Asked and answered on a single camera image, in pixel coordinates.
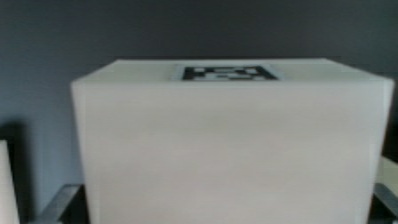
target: gray wall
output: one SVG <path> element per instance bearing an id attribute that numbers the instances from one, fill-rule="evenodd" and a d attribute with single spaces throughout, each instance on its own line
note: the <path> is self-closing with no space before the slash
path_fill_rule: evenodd
<path id="1" fill-rule="evenodd" d="M 396 40 L 396 0 L 2 0 L 0 137 L 25 219 L 82 182 L 69 82 L 115 58 L 327 57 L 394 77 Z"/>

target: white cube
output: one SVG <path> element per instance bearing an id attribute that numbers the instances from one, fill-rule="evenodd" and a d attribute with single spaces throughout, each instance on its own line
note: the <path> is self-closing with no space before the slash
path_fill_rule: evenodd
<path id="1" fill-rule="evenodd" d="M 115 61 L 73 83 L 92 224 L 364 224 L 391 92 L 325 59 Z"/>

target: black surface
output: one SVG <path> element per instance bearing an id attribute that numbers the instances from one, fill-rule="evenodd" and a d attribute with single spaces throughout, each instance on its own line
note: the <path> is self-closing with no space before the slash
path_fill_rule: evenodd
<path id="1" fill-rule="evenodd" d="M 393 220 L 394 220 L 394 216 L 393 216 L 378 198 L 373 196 L 368 223 L 369 224 L 391 224 Z"/>

